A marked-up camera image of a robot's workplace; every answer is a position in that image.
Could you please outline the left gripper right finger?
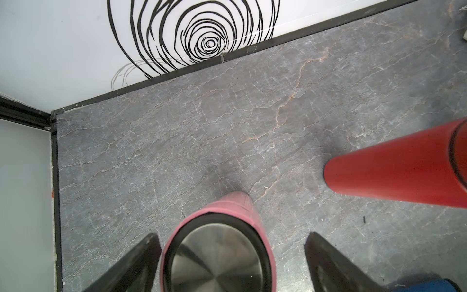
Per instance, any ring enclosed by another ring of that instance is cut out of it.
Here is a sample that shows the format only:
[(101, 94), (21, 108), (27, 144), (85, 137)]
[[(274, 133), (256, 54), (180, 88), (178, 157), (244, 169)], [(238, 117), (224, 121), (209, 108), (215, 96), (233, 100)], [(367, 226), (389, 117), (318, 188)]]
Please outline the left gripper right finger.
[(316, 292), (386, 291), (317, 232), (308, 235), (304, 251)]

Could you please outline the blue cloth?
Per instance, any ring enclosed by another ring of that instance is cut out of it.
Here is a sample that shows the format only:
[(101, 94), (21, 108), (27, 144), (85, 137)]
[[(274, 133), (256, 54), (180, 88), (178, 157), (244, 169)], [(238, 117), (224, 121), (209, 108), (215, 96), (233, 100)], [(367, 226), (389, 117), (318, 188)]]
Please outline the blue cloth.
[(436, 279), (410, 287), (398, 288), (394, 292), (462, 292), (462, 290), (450, 279)]

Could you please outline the pink thermos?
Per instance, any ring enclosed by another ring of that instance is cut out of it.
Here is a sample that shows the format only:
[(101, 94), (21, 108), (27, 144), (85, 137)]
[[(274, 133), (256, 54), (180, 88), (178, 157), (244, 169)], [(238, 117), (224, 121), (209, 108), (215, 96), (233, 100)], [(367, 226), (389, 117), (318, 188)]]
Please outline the pink thermos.
[(274, 292), (277, 268), (252, 198), (231, 192), (185, 218), (163, 250), (163, 292)]

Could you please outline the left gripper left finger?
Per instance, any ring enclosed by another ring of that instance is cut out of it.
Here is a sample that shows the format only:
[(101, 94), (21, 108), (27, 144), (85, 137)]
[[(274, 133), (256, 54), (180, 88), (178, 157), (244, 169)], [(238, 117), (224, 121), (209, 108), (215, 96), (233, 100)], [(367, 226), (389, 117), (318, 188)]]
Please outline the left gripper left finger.
[(150, 292), (161, 253), (158, 235), (150, 233), (85, 290), (87, 292)]

